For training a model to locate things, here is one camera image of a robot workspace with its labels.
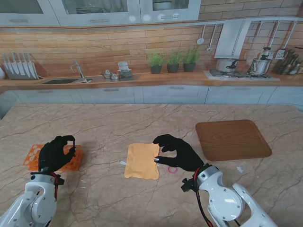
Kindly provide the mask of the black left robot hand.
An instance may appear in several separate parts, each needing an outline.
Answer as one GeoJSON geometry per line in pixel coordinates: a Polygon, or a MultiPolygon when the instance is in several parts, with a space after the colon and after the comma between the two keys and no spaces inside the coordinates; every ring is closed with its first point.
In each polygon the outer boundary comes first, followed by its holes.
{"type": "Polygon", "coordinates": [[[67,154],[64,153],[68,141],[74,143],[75,138],[72,135],[57,136],[42,147],[38,159],[39,172],[55,172],[71,161],[76,150],[73,146],[67,154]]]}

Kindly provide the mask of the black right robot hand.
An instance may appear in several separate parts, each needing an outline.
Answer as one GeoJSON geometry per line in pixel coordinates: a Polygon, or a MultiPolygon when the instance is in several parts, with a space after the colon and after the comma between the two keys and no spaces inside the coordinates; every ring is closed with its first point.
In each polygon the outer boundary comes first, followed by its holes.
{"type": "Polygon", "coordinates": [[[188,172],[195,172],[204,165],[204,162],[193,148],[184,140],[173,137],[170,134],[160,135],[153,141],[158,144],[163,153],[176,151],[175,157],[157,156],[154,162],[170,167],[179,167],[188,172]]]}

